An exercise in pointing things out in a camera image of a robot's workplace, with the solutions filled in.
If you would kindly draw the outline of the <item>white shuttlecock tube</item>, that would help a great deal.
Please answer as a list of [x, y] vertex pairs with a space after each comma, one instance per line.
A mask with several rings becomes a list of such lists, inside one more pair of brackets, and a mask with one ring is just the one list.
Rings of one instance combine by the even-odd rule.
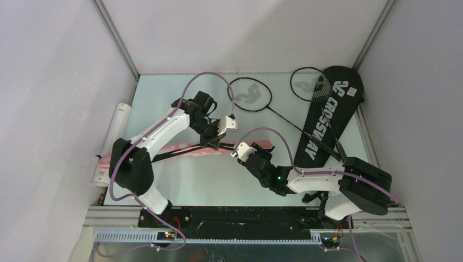
[[131, 107], [125, 103], [119, 103], [115, 107], [103, 148], [97, 155], [97, 167], [92, 177], [92, 184], [97, 187], [108, 187], [110, 158], [114, 142], [123, 137], [129, 119]]

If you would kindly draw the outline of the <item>pink SPORT racket bag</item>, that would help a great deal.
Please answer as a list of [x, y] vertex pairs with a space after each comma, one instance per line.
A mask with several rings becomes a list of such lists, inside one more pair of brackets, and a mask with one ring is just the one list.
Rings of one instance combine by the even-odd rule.
[[[230, 142], [220, 142], [219, 149], [214, 150], [209, 147], [201, 147], [199, 144], [195, 143], [183, 143], [183, 144], [172, 144], [172, 145], [165, 145], [162, 147], [155, 157], [151, 160], [151, 163], [161, 162], [170, 158], [175, 157], [194, 157], [194, 156], [205, 156], [208, 154], [225, 154], [230, 153], [237, 141], [230, 141]], [[248, 145], [256, 143], [260, 147], [266, 150], [272, 151], [274, 148], [272, 142], [270, 140], [248, 140], [245, 141]], [[97, 161], [98, 167], [102, 170], [109, 170], [110, 168], [110, 160], [111, 160], [111, 153], [107, 153], [104, 156], [100, 157]]]

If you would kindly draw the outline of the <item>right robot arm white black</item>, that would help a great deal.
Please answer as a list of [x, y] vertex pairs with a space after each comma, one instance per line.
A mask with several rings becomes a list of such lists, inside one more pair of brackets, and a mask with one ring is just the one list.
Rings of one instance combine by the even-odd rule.
[[318, 223], [332, 228], [340, 220], [363, 211], [384, 216], [390, 203], [392, 176], [357, 157], [348, 157], [337, 168], [311, 168], [303, 170], [293, 166], [275, 166], [272, 154], [256, 143], [242, 142], [232, 151], [238, 160], [260, 183], [277, 195], [304, 192], [327, 193], [317, 214]]

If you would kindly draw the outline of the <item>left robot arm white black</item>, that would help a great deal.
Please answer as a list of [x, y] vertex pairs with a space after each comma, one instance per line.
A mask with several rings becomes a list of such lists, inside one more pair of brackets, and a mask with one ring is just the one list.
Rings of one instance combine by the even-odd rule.
[[168, 209], [171, 202], [154, 184], [152, 161], [172, 138], [187, 128], [199, 134], [201, 147], [217, 150], [219, 141], [238, 124], [234, 115], [209, 119], [209, 109], [214, 104], [213, 98], [202, 91], [193, 99], [179, 98], [160, 121], [144, 132], [129, 140], [117, 139], [112, 147], [109, 171], [108, 191], [112, 200], [122, 200], [114, 195], [114, 185], [118, 185], [152, 212], [151, 219], [159, 227], [170, 225], [173, 220], [173, 213]]

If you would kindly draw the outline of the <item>black racket left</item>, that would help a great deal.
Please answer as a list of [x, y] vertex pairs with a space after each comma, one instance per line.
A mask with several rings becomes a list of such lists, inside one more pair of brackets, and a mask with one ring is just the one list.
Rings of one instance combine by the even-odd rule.
[[270, 107], [273, 95], [265, 83], [255, 78], [239, 77], [234, 79], [230, 85], [231, 88], [227, 90], [228, 96], [230, 100], [234, 100], [236, 107], [247, 112], [260, 112], [268, 109], [306, 136], [304, 134], [306, 131]]

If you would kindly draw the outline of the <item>black racket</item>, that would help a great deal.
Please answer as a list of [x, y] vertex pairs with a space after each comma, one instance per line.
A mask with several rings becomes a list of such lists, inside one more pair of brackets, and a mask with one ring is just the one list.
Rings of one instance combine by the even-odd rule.
[[265, 83], [255, 78], [239, 77], [234, 79], [230, 85], [231, 88], [227, 90], [228, 96], [230, 100], [234, 100], [236, 107], [247, 112], [260, 112], [268, 109], [306, 136], [304, 134], [306, 131], [270, 107], [273, 95]]
[[316, 138], [314, 135], [304, 132], [309, 140], [313, 141], [315, 145], [324, 149], [331, 156], [341, 163], [345, 163], [347, 155], [340, 141], [336, 137], [328, 116], [326, 115], [322, 103], [326, 102], [331, 96], [332, 89], [328, 78], [325, 74], [315, 67], [302, 67], [295, 70], [290, 77], [290, 87], [292, 92], [301, 100], [314, 103], [318, 105], [322, 111], [322, 116], [325, 123], [328, 125], [328, 130], [332, 134], [337, 152], [329, 148], [321, 139]]

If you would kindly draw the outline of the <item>black racket bag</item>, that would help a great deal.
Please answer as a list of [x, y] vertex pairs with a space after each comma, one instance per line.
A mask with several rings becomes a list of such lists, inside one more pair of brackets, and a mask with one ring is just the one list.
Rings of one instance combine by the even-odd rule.
[[[322, 107], [339, 140], [359, 104], [363, 102], [364, 85], [357, 71], [349, 67], [333, 65], [321, 71], [328, 78], [332, 89], [331, 96], [322, 103]], [[321, 138], [322, 142], [337, 152], [335, 140], [318, 105], [310, 104], [302, 130]], [[321, 168], [329, 157], [332, 156], [301, 135], [294, 158], [296, 166]]]

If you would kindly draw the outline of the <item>right controller board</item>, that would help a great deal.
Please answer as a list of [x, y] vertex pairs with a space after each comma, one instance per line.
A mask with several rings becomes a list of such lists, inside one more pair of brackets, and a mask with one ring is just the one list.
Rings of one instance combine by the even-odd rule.
[[326, 249], [338, 249], [342, 242], [342, 237], [322, 237], [321, 246]]

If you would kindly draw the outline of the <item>controller board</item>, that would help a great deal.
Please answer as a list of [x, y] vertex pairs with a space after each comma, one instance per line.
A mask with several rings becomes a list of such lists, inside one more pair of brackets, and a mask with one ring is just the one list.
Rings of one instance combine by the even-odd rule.
[[338, 249], [342, 242], [342, 237], [322, 237], [321, 246], [326, 249]]
[[176, 239], [176, 234], [171, 231], [159, 231], [156, 236], [157, 241], [173, 241]]

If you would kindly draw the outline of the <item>black racket right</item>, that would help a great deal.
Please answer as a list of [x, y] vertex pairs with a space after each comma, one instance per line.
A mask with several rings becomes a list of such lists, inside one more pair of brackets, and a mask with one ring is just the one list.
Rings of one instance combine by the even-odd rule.
[[347, 155], [340, 141], [336, 137], [328, 116], [326, 115], [322, 103], [326, 102], [331, 96], [332, 89], [328, 78], [325, 74], [315, 67], [302, 67], [295, 70], [290, 77], [290, 87], [292, 92], [301, 100], [314, 103], [318, 105], [322, 111], [322, 116], [325, 123], [328, 125], [328, 130], [332, 134], [337, 152], [329, 148], [321, 139], [316, 138], [314, 135], [304, 132], [309, 140], [313, 141], [315, 145], [324, 149], [331, 156], [341, 163], [345, 163]]

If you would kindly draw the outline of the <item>left controller board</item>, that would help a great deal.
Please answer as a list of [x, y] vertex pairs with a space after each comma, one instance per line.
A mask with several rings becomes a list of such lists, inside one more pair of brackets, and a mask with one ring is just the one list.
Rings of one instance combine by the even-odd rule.
[[176, 234], [171, 231], [159, 231], [156, 236], [157, 241], [173, 241], [176, 239]]

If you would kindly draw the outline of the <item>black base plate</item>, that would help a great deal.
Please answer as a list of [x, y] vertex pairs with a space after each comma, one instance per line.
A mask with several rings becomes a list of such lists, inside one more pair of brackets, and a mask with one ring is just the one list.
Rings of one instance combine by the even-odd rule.
[[161, 218], [189, 240], [309, 240], [311, 230], [348, 229], [309, 207], [174, 206]]

